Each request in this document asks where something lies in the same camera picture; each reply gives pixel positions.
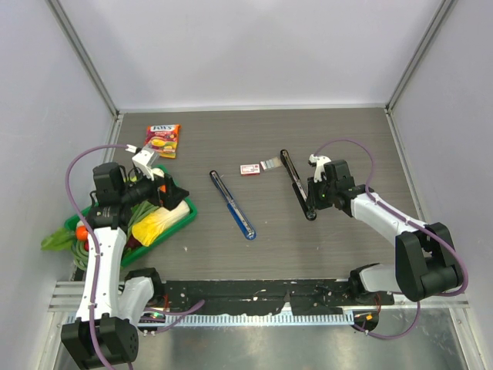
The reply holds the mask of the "silver staple strips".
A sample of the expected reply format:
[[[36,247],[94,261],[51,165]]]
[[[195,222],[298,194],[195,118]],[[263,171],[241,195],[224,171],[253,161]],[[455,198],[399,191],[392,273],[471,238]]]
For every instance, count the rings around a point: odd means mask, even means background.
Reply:
[[[280,158],[276,156],[268,160],[261,161],[260,166],[262,167],[263,171],[268,171],[283,166],[283,163]]]

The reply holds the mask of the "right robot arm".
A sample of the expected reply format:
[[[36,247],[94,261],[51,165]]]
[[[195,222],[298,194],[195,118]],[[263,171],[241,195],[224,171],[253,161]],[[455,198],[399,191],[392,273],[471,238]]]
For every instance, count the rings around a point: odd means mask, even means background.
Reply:
[[[307,207],[344,212],[377,231],[394,249],[394,263],[358,267],[350,272],[347,293],[366,304],[376,292],[401,293],[413,302],[463,287],[466,278],[449,230],[402,214],[365,185],[357,185],[344,160],[311,155],[314,175],[308,179]]]

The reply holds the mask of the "red white staple box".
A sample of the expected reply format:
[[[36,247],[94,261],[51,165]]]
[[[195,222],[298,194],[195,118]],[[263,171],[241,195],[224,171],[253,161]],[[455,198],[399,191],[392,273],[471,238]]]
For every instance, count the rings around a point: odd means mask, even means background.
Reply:
[[[240,166],[241,176],[254,176],[259,174],[260,174],[260,165],[258,163],[244,164]]]

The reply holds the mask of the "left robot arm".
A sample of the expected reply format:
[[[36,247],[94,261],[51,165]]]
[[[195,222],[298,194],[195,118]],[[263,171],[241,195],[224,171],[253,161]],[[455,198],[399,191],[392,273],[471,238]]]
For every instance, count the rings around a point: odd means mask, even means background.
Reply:
[[[158,168],[137,171],[125,179],[116,162],[94,168],[96,191],[83,219],[89,229],[86,282],[73,323],[62,327],[61,339],[80,369],[130,364],[136,360],[138,323],[146,307],[158,306],[164,287],[155,268],[119,273],[132,209],[144,201],[164,210],[184,205],[189,191]]]

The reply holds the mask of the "blue stapler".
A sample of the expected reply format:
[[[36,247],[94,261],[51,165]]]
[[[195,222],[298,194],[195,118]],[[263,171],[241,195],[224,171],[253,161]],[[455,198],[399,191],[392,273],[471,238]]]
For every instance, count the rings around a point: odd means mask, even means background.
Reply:
[[[230,214],[238,225],[243,236],[249,241],[254,240],[257,236],[257,232],[255,231],[253,225],[251,224],[251,222],[249,222],[243,211],[238,206],[231,192],[220,178],[220,175],[215,170],[211,170],[210,179],[213,181],[215,187],[221,193]]]

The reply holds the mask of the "black stapler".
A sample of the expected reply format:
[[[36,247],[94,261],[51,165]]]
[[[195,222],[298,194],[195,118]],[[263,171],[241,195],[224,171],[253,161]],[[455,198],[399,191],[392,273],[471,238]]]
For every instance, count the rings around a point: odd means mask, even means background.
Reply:
[[[317,214],[315,210],[311,210],[307,206],[307,193],[304,189],[304,186],[301,182],[301,179],[299,177],[299,174],[293,164],[292,159],[290,158],[290,154],[287,150],[281,150],[280,151],[280,160],[282,164],[284,165],[290,179],[291,179],[291,185],[293,188],[293,191],[297,197],[297,200],[299,202],[299,205],[304,212],[304,216],[307,220],[313,221],[316,220]]]

